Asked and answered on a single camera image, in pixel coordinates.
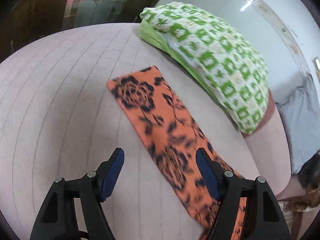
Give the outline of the orange black floral garment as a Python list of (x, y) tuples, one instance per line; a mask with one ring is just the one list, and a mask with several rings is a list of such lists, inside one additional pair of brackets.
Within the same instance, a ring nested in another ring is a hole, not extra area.
[(107, 82), (150, 157), (178, 196), (188, 215), (208, 236), (219, 201), (209, 195), (196, 164), (196, 150), (204, 148), (224, 170), (231, 170), (215, 151), (179, 96), (190, 79), (180, 70), (162, 74), (156, 66)]

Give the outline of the brown patterned cloth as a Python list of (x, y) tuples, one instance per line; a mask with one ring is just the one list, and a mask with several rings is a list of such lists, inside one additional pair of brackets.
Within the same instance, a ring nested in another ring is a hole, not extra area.
[(319, 188), (307, 190), (306, 194), (302, 196), (280, 199), (278, 203), (283, 214), (292, 214), (292, 222), (290, 223), (291, 239), (297, 239), (302, 224), (303, 213), (319, 208)]

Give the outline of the dark furry item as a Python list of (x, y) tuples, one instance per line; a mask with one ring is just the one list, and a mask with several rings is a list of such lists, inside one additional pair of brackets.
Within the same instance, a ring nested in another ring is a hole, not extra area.
[(319, 188), (319, 151), (308, 160), (298, 173), (301, 186), (306, 189), (306, 193)]

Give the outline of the pink bolster pillow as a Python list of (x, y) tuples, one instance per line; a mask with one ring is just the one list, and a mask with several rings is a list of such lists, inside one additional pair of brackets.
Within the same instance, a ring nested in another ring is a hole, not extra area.
[(271, 92), (263, 119), (251, 135), (243, 136), (259, 174), (275, 195), (280, 194), (289, 183), (291, 163), (285, 129)]

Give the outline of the grey blue pillow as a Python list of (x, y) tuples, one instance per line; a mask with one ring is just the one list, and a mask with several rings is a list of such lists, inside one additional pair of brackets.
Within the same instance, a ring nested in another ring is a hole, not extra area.
[(319, 101), (311, 74), (276, 107), (289, 145), (291, 172), (297, 174), (319, 150)]

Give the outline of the green white patterned pillow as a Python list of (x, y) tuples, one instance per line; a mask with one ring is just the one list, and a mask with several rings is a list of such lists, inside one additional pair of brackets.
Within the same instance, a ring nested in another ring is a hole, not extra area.
[(140, 37), (175, 59), (252, 134), (268, 108), (267, 66), (259, 51), (223, 19), (192, 4), (171, 2), (140, 13)]

